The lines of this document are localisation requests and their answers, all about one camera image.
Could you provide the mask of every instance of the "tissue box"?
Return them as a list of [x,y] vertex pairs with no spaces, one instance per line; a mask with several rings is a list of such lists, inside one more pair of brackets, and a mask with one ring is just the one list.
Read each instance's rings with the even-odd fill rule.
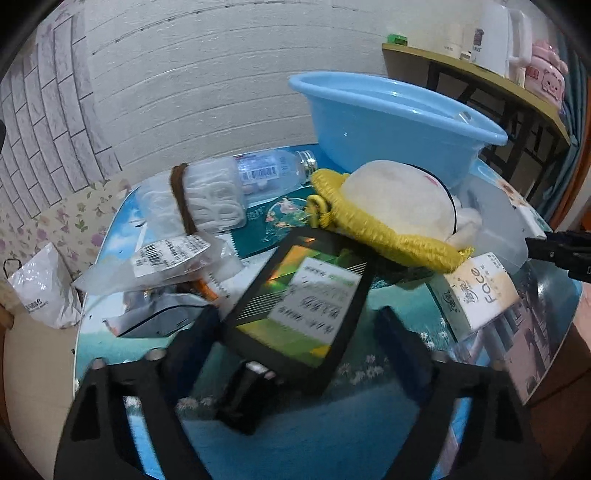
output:
[[429,287],[458,341],[519,300],[509,274],[493,253],[469,258],[452,274],[436,275]]

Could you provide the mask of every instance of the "floral fabric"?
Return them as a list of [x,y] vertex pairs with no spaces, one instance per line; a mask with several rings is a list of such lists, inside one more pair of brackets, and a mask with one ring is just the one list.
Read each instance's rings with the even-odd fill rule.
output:
[[[111,220],[130,191],[124,174],[91,183],[17,229],[0,206],[0,260],[18,258],[25,263],[52,242],[72,278],[77,278],[95,262]],[[7,264],[8,275],[16,266]],[[0,283],[0,303],[14,304],[5,281]]]

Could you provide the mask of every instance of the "white electric kettle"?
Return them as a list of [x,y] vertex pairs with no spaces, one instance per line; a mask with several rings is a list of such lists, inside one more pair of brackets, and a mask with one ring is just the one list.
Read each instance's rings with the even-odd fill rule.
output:
[[517,69],[531,62],[531,20],[521,10],[492,1],[483,8],[470,62],[515,80]]

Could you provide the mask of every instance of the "white brick wall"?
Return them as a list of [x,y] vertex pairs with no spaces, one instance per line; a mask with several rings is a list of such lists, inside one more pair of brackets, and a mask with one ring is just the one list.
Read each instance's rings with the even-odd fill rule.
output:
[[433,48],[466,0],[87,0],[96,112],[137,179],[210,155],[315,140],[306,70],[385,74],[380,44]]
[[[135,182],[313,142],[292,74],[385,74],[388,33],[439,50],[449,23],[476,25],[482,1],[65,0],[0,82],[0,203],[16,227],[121,167]],[[532,18],[535,38],[553,39],[528,0],[507,4]]]

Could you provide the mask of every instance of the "bottle cap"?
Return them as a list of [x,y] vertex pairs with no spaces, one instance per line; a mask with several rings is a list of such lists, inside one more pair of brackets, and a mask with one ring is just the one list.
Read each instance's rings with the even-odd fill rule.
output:
[[310,181],[312,174],[318,169],[318,163],[314,154],[310,150],[301,150],[297,154],[300,156],[301,164],[304,166],[306,173],[306,182]]

